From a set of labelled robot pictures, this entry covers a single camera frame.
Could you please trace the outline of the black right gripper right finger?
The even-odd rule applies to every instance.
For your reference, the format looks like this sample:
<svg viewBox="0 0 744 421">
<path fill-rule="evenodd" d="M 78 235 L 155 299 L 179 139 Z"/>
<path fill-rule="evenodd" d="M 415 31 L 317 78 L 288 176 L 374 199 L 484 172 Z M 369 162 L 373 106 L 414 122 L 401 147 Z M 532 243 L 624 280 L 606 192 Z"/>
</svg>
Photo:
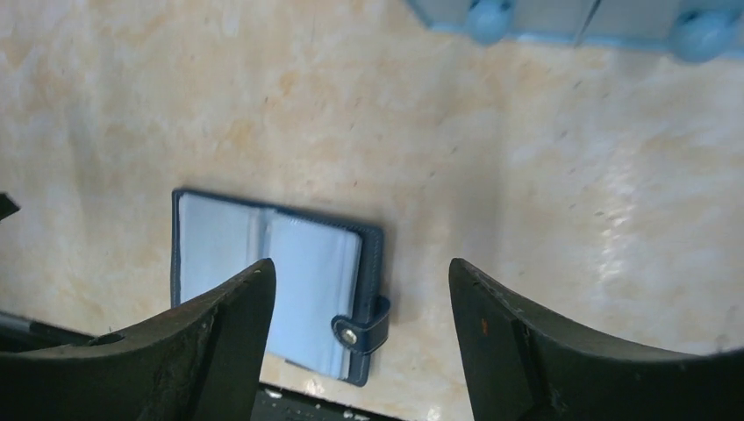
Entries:
<svg viewBox="0 0 744 421">
<path fill-rule="evenodd" d="M 463 259 L 448 283 L 477 420 L 740 420 L 743 352 L 673 352 L 573 321 Z"/>
</svg>

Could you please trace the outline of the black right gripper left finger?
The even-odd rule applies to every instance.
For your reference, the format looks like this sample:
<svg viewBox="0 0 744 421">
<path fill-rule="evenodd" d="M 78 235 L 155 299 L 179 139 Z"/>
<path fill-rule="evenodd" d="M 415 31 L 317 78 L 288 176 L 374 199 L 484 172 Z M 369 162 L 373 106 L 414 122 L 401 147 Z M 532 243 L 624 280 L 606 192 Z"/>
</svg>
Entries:
<svg viewBox="0 0 744 421">
<path fill-rule="evenodd" d="M 259 260 L 216 288 L 101 336 L 1 316 L 4 420 L 248 420 L 275 304 Z"/>
</svg>

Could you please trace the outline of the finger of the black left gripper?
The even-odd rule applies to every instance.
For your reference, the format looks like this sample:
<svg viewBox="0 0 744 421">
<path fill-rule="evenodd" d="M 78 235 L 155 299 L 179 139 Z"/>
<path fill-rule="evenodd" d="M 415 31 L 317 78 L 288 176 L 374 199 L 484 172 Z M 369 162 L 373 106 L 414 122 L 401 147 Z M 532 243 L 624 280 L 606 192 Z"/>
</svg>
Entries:
<svg viewBox="0 0 744 421">
<path fill-rule="evenodd" d="M 0 220 L 1 221 L 17 213 L 19 210 L 20 210 L 20 207 L 7 193 L 2 192 L 0 194 Z"/>
</svg>

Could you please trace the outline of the dark blue leather card holder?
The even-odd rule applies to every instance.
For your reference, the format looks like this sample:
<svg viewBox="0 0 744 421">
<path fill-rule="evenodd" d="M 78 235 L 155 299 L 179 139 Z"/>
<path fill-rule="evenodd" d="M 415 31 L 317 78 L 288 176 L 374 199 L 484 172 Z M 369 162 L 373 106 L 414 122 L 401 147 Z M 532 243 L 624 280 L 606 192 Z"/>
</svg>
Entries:
<svg viewBox="0 0 744 421">
<path fill-rule="evenodd" d="M 268 352 L 357 387 L 367 383 L 390 326 L 382 228 L 186 188 L 172 194 L 172 217 L 173 306 L 269 259 L 276 293 Z"/>
</svg>

